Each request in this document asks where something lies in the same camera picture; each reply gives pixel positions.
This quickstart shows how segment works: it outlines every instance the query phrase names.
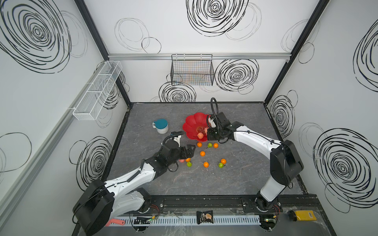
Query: pink tool handle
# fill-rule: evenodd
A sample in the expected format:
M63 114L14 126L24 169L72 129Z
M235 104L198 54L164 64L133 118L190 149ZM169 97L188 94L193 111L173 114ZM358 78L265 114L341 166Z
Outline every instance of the pink tool handle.
M111 219L110 221L108 221L106 223L105 226L110 226L111 223L115 223L115 224L118 224L118 225L124 225L125 224L125 221L123 220L119 220L119 219Z

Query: wire mesh basket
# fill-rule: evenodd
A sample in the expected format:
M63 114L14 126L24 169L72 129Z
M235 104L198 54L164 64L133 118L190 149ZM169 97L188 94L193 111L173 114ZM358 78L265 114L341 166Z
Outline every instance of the wire mesh basket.
M122 65L119 61L107 61L89 89L73 111L78 120L96 120L114 87Z
M212 86L214 82L212 54L173 54L170 69L172 85Z

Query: gray countertop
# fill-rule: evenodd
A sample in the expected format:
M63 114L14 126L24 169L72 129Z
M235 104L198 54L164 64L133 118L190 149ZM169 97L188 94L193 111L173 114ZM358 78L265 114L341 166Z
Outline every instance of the gray countertop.
M255 132L277 139L262 103L220 103L219 111L224 112L231 122L239 121ZM108 179L139 167L142 159L150 158L157 152L163 139L172 131L182 130L185 118L196 112L210 114L210 104L134 104ZM158 134L152 128L152 122L161 118L168 121L167 134ZM186 135L181 138L181 146L196 143ZM270 176L270 163L264 155L232 140L220 144L217 149L206 149L207 143L196 148L191 167L187 167L186 162L179 163L176 172L167 171L141 187L151 195L239 195L256 194L264 186ZM205 151L206 155L201 157L200 151ZM222 158L227 160L227 164L219 168ZM205 161L210 164L208 168L203 166ZM292 189L286 188L282 194L302 194L297 180L293 181Z

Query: white wire basket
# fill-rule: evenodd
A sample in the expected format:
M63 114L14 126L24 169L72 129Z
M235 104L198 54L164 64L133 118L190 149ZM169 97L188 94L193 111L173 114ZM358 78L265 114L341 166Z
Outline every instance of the white wire basket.
M96 120L121 73L119 61L107 61L73 111L78 120Z

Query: teal lid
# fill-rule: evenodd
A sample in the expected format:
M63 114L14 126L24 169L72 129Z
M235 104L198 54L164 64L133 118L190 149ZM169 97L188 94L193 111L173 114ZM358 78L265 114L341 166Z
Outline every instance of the teal lid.
M164 129L168 125L168 121L165 119L158 119L157 121L154 121L154 123L158 129Z

